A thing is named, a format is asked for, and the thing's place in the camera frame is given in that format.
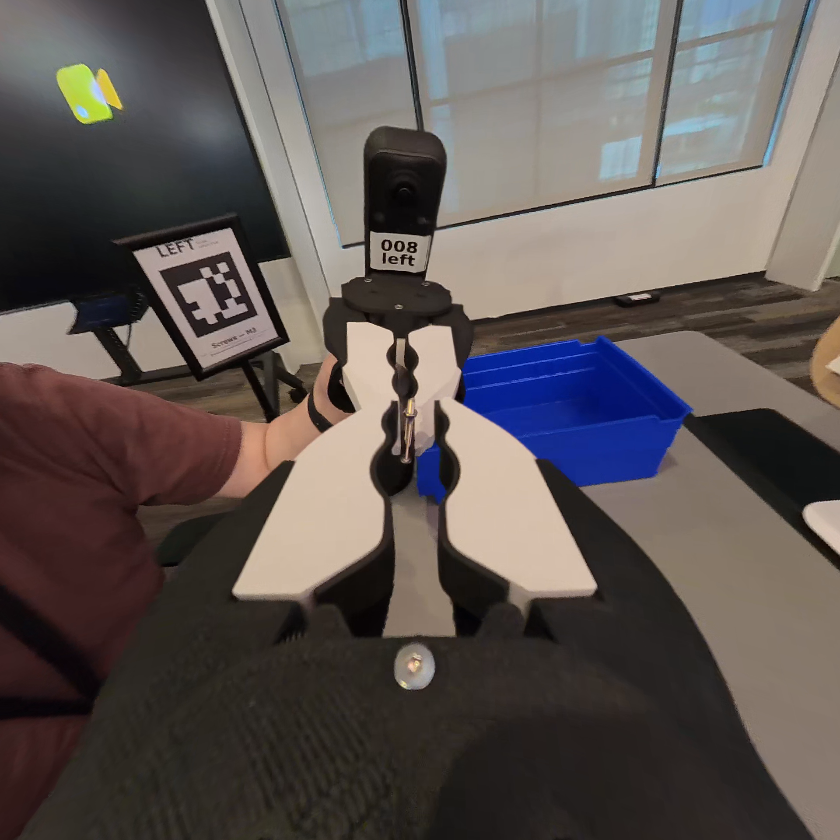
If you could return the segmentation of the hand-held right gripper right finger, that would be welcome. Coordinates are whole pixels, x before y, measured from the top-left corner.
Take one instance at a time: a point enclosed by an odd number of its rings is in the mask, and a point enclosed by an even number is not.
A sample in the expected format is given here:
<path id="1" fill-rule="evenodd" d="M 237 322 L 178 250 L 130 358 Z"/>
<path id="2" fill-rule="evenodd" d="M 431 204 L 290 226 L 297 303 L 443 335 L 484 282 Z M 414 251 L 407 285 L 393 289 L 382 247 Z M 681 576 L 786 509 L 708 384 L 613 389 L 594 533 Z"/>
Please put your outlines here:
<path id="1" fill-rule="evenodd" d="M 475 636 L 509 611 L 531 629 L 557 611 L 597 606 L 597 582 L 549 476 L 509 432 L 454 398 L 434 409 L 439 473 L 437 575 L 455 635 Z"/>

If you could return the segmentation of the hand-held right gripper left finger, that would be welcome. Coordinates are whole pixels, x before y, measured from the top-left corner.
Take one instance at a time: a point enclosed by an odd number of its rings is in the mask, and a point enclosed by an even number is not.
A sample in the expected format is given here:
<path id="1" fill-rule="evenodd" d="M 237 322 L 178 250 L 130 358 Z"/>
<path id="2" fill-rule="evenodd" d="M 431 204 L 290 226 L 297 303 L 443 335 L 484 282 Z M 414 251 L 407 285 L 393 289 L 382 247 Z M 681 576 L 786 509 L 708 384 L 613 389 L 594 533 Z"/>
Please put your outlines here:
<path id="1" fill-rule="evenodd" d="M 396 567 L 392 503 L 381 477 L 397 404 L 361 409 L 293 462 L 232 596 L 335 606 L 356 636 L 381 636 Z"/>

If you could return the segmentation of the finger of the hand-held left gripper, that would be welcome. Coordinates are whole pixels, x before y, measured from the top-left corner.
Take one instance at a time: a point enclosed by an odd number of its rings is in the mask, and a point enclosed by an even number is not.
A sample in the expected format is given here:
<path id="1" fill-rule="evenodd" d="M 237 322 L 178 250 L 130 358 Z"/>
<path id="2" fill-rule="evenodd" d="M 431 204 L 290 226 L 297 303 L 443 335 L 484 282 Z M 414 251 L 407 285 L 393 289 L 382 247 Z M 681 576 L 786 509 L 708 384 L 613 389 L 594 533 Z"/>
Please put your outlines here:
<path id="1" fill-rule="evenodd" d="M 413 452 L 421 455 L 434 445 L 434 405 L 454 397 L 459 386 L 453 330 L 430 324 L 410 332 L 407 346 L 416 355 L 413 380 Z"/>
<path id="2" fill-rule="evenodd" d="M 342 366 L 343 387 L 357 411 L 388 410 L 397 400 L 389 353 L 392 331 L 371 322 L 346 326 L 347 360 Z"/>

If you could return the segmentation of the person's left forearm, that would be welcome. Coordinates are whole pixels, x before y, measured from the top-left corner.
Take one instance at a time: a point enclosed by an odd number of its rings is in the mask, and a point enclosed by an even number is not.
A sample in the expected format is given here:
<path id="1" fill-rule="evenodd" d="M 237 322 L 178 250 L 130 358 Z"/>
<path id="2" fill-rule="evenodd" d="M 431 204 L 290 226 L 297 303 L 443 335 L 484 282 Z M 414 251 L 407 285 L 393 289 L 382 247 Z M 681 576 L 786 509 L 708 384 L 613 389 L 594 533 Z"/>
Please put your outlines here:
<path id="1" fill-rule="evenodd" d="M 280 464 L 295 460 L 320 435 L 307 406 L 302 403 L 271 423 L 241 423 L 236 464 L 215 497 L 243 499 Z"/>

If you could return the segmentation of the person's left hand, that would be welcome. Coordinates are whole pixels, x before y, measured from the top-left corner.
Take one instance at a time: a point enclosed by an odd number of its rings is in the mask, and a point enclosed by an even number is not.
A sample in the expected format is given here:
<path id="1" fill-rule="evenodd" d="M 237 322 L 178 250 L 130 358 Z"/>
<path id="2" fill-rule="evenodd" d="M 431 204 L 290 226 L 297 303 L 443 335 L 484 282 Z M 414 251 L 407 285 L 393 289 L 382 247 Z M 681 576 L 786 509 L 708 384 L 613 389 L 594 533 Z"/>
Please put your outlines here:
<path id="1" fill-rule="evenodd" d="M 322 362 L 308 395 L 307 411 L 309 421 L 319 434 L 327 432 L 356 411 L 344 387 L 343 367 L 330 353 Z"/>

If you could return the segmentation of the black sign stand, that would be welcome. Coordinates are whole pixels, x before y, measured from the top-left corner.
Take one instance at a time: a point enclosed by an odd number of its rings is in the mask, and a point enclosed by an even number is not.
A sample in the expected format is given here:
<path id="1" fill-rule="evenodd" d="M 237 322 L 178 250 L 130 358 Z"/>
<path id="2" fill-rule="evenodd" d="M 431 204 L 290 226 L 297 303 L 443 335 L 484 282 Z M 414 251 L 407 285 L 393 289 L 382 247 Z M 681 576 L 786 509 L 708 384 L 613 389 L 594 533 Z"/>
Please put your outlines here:
<path id="1" fill-rule="evenodd" d="M 295 405 L 307 399 L 308 390 L 302 380 L 287 370 L 280 355 L 274 350 L 244 360 L 239 367 L 268 424 L 280 415 L 279 385 L 288 388 L 290 399 Z"/>

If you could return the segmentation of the blue plastic bin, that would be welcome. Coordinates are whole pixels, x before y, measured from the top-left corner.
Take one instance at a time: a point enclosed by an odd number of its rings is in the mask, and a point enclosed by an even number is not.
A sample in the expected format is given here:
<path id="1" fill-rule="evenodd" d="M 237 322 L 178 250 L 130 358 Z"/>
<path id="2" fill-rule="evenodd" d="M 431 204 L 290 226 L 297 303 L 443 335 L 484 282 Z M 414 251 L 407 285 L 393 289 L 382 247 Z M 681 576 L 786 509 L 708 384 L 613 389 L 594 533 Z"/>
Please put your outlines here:
<path id="1" fill-rule="evenodd" d="M 465 405 L 578 487 L 657 475 L 691 407 L 606 337 L 468 358 Z"/>

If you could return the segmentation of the large gridded window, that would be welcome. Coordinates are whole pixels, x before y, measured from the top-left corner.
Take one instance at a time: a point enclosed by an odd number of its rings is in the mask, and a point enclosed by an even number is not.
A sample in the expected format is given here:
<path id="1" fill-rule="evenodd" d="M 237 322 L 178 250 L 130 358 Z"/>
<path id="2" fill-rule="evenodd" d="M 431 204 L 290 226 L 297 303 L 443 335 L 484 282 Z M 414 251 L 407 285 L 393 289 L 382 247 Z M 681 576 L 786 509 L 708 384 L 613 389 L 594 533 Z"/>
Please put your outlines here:
<path id="1" fill-rule="evenodd" d="M 276 2 L 341 246 L 382 125 L 442 141 L 438 223 L 763 165 L 811 2 Z"/>

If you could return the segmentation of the framed marker sign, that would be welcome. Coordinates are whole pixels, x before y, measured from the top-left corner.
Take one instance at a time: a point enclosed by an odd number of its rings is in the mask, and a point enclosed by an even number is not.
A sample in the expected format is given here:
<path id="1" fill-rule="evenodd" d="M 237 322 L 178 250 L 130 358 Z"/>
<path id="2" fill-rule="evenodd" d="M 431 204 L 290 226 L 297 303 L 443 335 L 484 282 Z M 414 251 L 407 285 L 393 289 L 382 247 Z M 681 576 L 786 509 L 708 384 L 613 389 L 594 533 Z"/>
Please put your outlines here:
<path id="1" fill-rule="evenodd" d="M 236 213 L 112 243 L 197 381 L 291 341 Z"/>

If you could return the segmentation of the person in maroon shirt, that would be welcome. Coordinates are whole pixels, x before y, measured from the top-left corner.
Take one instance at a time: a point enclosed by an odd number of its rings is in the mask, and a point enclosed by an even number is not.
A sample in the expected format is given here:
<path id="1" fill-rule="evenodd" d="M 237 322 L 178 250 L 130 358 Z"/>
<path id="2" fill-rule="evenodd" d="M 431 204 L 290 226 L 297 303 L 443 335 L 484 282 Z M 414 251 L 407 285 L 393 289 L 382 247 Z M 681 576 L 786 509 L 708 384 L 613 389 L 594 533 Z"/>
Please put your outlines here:
<path id="1" fill-rule="evenodd" d="M 100 684 L 164 582 L 137 510 L 219 494 L 242 423 L 32 364 L 1 397 L 2 587 Z"/>

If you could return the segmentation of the black floor stand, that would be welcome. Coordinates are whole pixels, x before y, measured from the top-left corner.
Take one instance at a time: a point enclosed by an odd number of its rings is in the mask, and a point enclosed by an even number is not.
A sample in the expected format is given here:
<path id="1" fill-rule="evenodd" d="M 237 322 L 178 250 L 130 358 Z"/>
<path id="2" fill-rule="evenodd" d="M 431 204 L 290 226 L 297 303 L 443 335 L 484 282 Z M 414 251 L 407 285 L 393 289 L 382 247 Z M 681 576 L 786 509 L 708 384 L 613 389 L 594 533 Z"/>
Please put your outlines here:
<path id="1" fill-rule="evenodd" d="M 124 342 L 112 327 L 97 327 L 89 333 L 99 342 L 119 373 L 107 379 L 119 386 L 133 386 L 142 382 L 144 372 L 131 354 L 129 345 Z"/>

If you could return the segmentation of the black desk mat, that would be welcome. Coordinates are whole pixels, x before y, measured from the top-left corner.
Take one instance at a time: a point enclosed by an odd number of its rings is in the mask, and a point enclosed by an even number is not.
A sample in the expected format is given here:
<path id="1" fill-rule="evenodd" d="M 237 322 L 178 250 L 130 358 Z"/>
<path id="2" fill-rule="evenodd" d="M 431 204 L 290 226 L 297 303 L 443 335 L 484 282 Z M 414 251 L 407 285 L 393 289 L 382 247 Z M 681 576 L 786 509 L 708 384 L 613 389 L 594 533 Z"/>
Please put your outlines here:
<path id="1" fill-rule="evenodd" d="M 838 550 L 806 524 L 805 508 L 838 500 L 839 454 L 782 414 L 757 408 L 689 414 L 684 427 L 834 568 Z"/>

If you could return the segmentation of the white flat board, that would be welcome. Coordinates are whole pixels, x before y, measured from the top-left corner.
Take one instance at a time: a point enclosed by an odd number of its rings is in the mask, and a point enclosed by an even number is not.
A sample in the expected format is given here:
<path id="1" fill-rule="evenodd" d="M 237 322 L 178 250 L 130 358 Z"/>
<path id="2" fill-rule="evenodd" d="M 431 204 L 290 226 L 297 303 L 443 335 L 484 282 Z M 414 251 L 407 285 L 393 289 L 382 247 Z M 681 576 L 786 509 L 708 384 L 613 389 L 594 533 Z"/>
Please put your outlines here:
<path id="1" fill-rule="evenodd" d="M 802 511 L 806 526 L 836 555 L 839 555 L 839 507 L 839 499 L 821 500 L 806 505 Z"/>

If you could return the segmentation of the brown cardboard box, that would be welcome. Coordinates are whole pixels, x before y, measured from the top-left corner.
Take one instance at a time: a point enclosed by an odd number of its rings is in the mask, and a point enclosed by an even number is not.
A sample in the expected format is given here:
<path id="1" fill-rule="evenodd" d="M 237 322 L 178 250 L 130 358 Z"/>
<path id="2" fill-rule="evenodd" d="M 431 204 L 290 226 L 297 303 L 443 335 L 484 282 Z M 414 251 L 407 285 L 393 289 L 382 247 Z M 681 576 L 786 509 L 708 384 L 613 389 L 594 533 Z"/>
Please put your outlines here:
<path id="1" fill-rule="evenodd" d="M 815 393 L 826 403 L 839 407 L 839 318 L 816 342 L 810 376 Z"/>

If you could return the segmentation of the large black wall screen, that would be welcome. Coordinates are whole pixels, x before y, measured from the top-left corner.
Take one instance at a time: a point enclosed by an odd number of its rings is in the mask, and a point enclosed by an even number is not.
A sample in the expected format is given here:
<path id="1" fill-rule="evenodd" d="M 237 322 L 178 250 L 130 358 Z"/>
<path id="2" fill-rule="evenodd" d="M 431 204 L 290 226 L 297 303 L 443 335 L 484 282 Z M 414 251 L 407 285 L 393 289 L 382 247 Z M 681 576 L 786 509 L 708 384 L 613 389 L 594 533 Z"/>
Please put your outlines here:
<path id="1" fill-rule="evenodd" d="M 123 288 L 116 239 L 237 214 L 291 255 L 201 1 L 1 2 L 2 313 Z"/>

